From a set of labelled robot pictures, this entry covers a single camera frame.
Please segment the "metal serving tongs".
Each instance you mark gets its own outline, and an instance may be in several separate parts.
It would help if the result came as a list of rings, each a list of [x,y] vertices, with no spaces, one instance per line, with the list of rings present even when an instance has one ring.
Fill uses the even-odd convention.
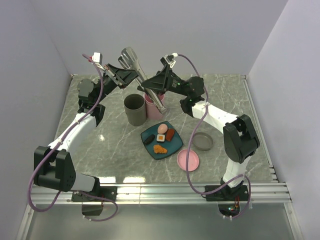
[[[145,92],[148,95],[148,97],[152,100],[153,104],[156,106],[158,111],[161,114],[164,114],[167,109],[160,100],[160,97],[153,90],[149,88],[144,88],[142,86],[142,83],[147,80],[147,76],[144,73],[142,67],[140,66],[139,59],[135,51],[131,47],[125,47],[121,51],[121,55],[118,58],[118,62],[124,69],[134,70],[138,74],[138,77],[136,78],[138,86],[141,88],[143,92]]]

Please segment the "orange fried chicken piece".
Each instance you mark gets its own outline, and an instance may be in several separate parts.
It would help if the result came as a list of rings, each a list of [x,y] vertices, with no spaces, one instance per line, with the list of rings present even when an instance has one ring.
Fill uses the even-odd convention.
[[[167,154],[168,150],[159,144],[155,144],[153,146],[153,152],[155,154]]]

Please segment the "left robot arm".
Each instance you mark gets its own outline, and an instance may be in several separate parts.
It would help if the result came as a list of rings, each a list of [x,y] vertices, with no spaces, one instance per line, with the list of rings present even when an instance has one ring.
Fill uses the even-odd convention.
[[[101,100],[116,88],[126,88],[138,77],[134,70],[110,64],[104,69],[97,82],[84,78],[78,83],[79,109],[69,127],[48,146],[39,146],[35,150],[35,185],[61,192],[83,191],[89,201],[100,198],[98,178],[77,173],[72,156],[82,140],[102,121],[105,107]]]

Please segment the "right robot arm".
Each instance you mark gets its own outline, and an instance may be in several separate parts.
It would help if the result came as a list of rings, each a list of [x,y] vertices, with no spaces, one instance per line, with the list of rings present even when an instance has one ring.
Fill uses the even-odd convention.
[[[185,96],[185,99],[180,100],[182,111],[222,133],[228,163],[218,189],[226,200],[237,196],[243,185],[248,162],[260,146],[251,118],[246,114],[237,116],[228,113],[210,104],[207,97],[202,97],[207,94],[202,77],[193,76],[183,80],[169,65],[141,85],[156,93],[172,92]]]

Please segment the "pink cylindrical container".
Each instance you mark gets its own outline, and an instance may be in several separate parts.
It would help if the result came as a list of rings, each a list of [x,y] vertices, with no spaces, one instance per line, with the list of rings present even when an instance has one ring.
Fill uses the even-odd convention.
[[[145,93],[144,100],[146,104],[146,115],[151,120],[160,120],[163,117],[163,114],[157,109],[154,105],[154,102],[151,98]]]

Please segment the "grey cylindrical container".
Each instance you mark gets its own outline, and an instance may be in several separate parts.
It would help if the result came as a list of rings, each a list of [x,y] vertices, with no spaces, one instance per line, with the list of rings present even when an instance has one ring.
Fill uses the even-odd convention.
[[[132,126],[138,127],[146,122],[146,103],[142,95],[130,94],[123,103],[127,120]]]

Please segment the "brown egg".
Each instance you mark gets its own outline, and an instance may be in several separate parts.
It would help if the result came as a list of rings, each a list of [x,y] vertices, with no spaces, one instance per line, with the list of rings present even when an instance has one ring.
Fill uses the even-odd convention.
[[[160,135],[164,135],[168,131],[168,126],[166,124],[160,124],[157,129],[157,133]]]

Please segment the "red-brown meat piece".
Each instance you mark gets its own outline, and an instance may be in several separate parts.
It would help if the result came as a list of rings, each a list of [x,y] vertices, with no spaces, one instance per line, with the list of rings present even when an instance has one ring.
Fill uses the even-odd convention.
[[[169,128],[166,132],[166,135],[165,135],[165,140],[168,141],[168,142],[171,142],[174,135],[175,135],[175,129],[174,128]]]

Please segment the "sushi roll piece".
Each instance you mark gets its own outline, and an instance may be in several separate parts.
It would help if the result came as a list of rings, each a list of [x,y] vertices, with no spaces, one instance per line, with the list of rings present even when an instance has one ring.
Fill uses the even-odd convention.
[[[158,134],[156,136],[156,141],[158,143],[164,143],[166,141],[166,135],[165,134]]]

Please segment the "dark seaweed roll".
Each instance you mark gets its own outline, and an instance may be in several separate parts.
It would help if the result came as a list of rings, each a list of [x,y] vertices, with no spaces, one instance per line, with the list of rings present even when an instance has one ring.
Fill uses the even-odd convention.
[[[143,144],[144,145],[149,145],[153,142],[153,140],[156,138],[156,136],[154,134],[149,135],[144,141]]]

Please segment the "grey round lid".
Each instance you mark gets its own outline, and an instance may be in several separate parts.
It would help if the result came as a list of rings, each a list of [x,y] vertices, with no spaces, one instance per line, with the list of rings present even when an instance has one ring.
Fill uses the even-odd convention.
[[[214,144],[213,138],[205,132],[196,132],[192,138],[193,145],[201,151],[209,151]]]

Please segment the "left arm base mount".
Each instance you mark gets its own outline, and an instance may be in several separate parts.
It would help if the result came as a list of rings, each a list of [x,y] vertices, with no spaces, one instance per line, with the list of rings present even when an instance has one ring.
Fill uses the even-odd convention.
[[[118,213],[116,203],[118,188],[116,186],[101,186],[98,191],[84,192],[75,191],[72,194],[71,202],[81,204],[81,212],[85,219],[92,222],[102,222],[113,218]],[[113,213],[105,218],[102,217],[107,205],[114,206]]]

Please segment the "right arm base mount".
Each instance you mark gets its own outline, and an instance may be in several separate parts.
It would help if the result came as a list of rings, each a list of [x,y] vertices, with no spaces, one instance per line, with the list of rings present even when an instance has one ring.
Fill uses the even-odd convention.
[[[202,194],[207,202],[218,202],[218,210],[222,217],[230,220],[239,217],[251,206],[251,188],[243,184],[230,188],[228,185],[212,194]]]

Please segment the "aluminium rail frame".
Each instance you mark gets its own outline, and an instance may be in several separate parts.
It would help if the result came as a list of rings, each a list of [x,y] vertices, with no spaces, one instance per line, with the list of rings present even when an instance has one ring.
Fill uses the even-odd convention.
[[[110,221],[90,222],[79,216],[80,207],[95,202],[73,202],[71,193],[62,193],[47,212],[27,207],[17,234],[19,240],[301,240],[289,189],[278,180],[266,142],[258,132],[260,147],[247,165],[251,200],[240,203],[242,214],[223,217],[219,201],[207,201],[188,183],[141,177],[132,182],[103,180],[117,187],[119,211]]]

